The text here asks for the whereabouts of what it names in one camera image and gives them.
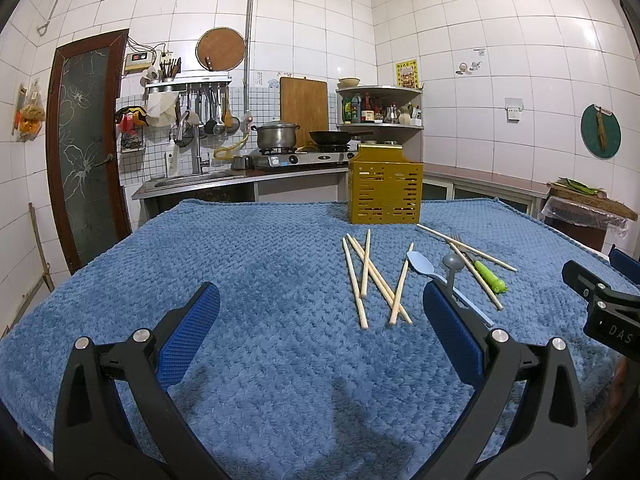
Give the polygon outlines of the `yellow perforated utensil holder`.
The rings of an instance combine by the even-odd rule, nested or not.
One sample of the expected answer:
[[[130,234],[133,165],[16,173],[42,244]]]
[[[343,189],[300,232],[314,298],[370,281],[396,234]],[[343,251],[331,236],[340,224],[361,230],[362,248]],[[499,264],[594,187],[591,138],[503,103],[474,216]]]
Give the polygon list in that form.
[[[422,162],[410,162],[400,145],[361,143],[348,164],[351,224],[417,224]]]

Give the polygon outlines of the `round woven mat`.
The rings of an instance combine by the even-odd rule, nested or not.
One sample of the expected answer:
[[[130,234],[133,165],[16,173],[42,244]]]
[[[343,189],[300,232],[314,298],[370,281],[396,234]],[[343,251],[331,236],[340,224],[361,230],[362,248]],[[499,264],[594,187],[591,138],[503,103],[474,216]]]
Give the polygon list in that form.
[[[228,72],[244,60],[245,41],[232,28],[209,29],[198,40],[195,56],[198,64],[210,72]]]

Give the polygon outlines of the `green handled fork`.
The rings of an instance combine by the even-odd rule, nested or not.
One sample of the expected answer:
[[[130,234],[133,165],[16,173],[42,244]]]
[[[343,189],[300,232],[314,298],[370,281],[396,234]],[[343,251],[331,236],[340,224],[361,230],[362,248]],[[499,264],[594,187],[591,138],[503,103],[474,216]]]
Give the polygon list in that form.
[[[480,260],[472,256],[461,245],[459,245],[459,248],[462,251],[462,254],[470,260],[472,266],[474,266],[475,270],[477,270],[483,280],[488,284],[488,286],[496,295],[508,291],[508,286],[506,286],[506,283],[501,278],[498,278],[498,276],[494,272],[489,270],[488,267],[484,265],[484,263],[480,262]]]

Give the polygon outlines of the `wooden cutting board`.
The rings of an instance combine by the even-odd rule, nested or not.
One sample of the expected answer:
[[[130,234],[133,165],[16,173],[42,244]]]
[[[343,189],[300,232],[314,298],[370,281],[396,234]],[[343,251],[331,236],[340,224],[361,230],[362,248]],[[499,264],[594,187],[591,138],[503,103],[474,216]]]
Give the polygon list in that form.
[[[298,125],[298,148],[312,144],[311,131],[329,129],[328,85],[307,78],[281,77],[280,118]]]

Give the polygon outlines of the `grey plastic spoon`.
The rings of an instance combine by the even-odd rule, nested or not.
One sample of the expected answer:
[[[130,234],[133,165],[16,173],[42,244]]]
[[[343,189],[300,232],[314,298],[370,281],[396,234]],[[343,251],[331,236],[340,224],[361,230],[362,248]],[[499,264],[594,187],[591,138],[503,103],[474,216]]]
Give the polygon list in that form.
[[[442,264],[447,269],[446,289],[454,298],[462,299],[456,286],[454,286],[457,274],[464,268],[462,259],[455,252],[450,252],[442,258]]]

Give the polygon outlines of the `light blue plastic spoon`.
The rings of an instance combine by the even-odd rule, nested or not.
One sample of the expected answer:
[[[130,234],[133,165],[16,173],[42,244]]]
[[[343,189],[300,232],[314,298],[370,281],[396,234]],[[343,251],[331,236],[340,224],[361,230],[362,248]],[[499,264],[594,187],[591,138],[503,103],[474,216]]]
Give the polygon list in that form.
[[[446,278],[443,278],[441,275],[436,273],[434,264],[431,263],[431,260],[429,258],[426,258],[423,254],[421,254],[420,252],[416,252],[415,250],[409,250],[407,252],[407,256],[409,259],[409,263],[411,264],[413,269],[416,270],[416,272],[426,275],[434,281],[440,281],[442,284],[446,285]],[[487,328],[491,328],[495,325],[495,323],[492,322],[491,319],[488,318],[488,316],[482,310],[480,310],[480,308],[477,307],[473,301],[469,300],[469,298],[465,296],[465,294],[462,294],[460,290],[459,294],[462,296],[462,299],[457,299],[460,304],[462,304],[465,309],[473,310],[483,320]]]

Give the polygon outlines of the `dark framed glass door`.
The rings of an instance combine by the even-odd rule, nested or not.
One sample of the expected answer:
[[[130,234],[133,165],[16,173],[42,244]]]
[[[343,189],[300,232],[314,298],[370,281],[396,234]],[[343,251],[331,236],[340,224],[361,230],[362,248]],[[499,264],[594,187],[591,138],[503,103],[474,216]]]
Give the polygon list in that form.
[[[47,99],[46,159],[52,214],[75,273],[131,234],[119,180],[116,100],[126,29],[63,44]]]

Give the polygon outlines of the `green round wall board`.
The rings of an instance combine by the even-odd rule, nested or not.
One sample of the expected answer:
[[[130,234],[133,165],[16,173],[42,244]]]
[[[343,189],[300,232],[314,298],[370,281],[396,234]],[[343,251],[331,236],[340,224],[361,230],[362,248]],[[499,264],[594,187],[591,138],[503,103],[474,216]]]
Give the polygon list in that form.
[[[580,134],[585,148],[600,159],[613,158],[622,144],[616,116],[606,108],[591,104],[582,112]]]

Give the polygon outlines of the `yellow wall poster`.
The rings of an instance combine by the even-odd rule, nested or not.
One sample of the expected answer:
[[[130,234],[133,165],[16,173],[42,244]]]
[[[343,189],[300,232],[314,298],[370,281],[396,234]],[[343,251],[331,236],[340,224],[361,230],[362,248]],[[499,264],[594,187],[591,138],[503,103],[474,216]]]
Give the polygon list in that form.
[[[419,89],[419,64],[414,58],[404,62],[395,64],[396,86],[401,88]]]

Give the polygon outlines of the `blue textured table cloth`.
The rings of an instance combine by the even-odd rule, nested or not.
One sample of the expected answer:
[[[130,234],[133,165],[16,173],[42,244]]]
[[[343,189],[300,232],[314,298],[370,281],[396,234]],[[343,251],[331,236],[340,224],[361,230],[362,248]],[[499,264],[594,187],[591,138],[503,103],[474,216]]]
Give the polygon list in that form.
[[[469,273],[456,284],[516,340],[563,338],[585,404],[605,392],[617,354],[588,338],[585,303],[562,266],[579,262],[613,288],[607,262],[495,200],[427,202],[420,222],[511,266],[498,311]],[[119,342],[153,327],[205,282],[221,307],[170,395],[235,479],[408,479],[468,403],[423,311],[426,278],[408,270],[398,318],[369,278],[359,325],[342,238],[364,249],[395,292],[409,248],[439,264],[448,245],[410,224],[353,226],[342,203],[214,204],[185,200],[58,285],[1,343],[1,397],[50,446],[58,392],[81,336]],[[347,240],[360,291],[362,261]]]

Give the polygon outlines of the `corner wall shelf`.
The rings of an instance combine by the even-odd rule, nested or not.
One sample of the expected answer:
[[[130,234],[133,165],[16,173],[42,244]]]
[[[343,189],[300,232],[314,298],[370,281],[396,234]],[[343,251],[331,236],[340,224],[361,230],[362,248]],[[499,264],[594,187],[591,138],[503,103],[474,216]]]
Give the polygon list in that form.
[[[353,86],[338,88],[337,128],[354,140],[398,144],[405,158],[423,160],[422,96],[420,88]]]

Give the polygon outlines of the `black wok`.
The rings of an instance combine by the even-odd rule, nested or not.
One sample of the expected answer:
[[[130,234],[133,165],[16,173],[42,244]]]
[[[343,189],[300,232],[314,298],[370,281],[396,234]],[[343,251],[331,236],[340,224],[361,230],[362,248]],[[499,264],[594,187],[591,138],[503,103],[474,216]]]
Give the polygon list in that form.
[[[365,136],[372,136],[372,131],[340,131],[340,130],[318,130],[311,131],[311,140],[319,148],[326,150],[329,146],[345,146],[349,144],[351,140],[361,139]]]

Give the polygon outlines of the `wall utensil rack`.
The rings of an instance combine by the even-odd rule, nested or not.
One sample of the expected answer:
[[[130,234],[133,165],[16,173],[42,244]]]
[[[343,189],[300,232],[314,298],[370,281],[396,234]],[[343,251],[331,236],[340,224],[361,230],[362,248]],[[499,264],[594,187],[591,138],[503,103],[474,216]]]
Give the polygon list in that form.
[[[228,74],[207,73],[206,75],[179,75],[175,78],[167,78],[163,81],[148,82],[145,86],[146,93],[181,92],[186,88],[199,86],[212,86],[213,84],[231,84],[232,78]]]

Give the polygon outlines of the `steel cooking pot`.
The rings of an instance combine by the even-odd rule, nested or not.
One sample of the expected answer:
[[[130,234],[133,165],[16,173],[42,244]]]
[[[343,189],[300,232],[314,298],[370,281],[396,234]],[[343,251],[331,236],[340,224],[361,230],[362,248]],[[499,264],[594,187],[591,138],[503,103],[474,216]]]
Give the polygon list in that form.
[[[292,150],[296,148],[296,132],[299,125],[292,122],[274,120],[265,122],[261,126],[252,125],[257,133],[257,145],[262,151]]]

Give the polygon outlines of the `wooden crate with vegetables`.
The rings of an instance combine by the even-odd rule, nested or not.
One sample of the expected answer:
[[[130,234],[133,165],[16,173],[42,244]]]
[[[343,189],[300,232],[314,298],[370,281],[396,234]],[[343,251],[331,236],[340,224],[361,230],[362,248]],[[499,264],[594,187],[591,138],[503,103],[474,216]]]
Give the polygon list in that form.
[[[639,218],[638,214],[625,204],[608,198],[602,188],[590,188],[582,182],[569,178],[559,178],[555,182],[548,182],[547,186],[549,196],[600,209],[631,221],[637,221]]]

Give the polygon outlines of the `steel sink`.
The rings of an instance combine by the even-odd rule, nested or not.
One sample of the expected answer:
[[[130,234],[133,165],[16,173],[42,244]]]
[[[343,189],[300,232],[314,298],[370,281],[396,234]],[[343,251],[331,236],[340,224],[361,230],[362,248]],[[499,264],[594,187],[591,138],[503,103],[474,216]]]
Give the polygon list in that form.
[[[229,180],[236,177],[231,170],[211,172],[210,174],[191,174],[190,176],[179,176],[171,178],[153,179],[150,182],[151,188],[180,188],[210,181]]]

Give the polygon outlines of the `white wall socket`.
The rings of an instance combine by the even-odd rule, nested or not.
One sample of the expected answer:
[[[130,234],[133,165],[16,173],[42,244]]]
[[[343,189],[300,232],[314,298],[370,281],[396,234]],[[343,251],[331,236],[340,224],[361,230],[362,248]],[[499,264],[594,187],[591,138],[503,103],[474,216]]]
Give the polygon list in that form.
[[[524,102],[520,98],[505,98],[504,110],[507,122],[519,122],[525,110]]]

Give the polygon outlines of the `steel gas stove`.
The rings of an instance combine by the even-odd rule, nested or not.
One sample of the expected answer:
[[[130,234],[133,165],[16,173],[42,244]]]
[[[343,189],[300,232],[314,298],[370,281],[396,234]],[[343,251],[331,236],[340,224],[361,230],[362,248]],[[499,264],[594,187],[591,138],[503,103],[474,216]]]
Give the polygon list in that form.
[[[356,156],[354,151],[296,151],[294,148],[257,150],[248,155],[254,169],[277,170],[309,166],[344,166]]]

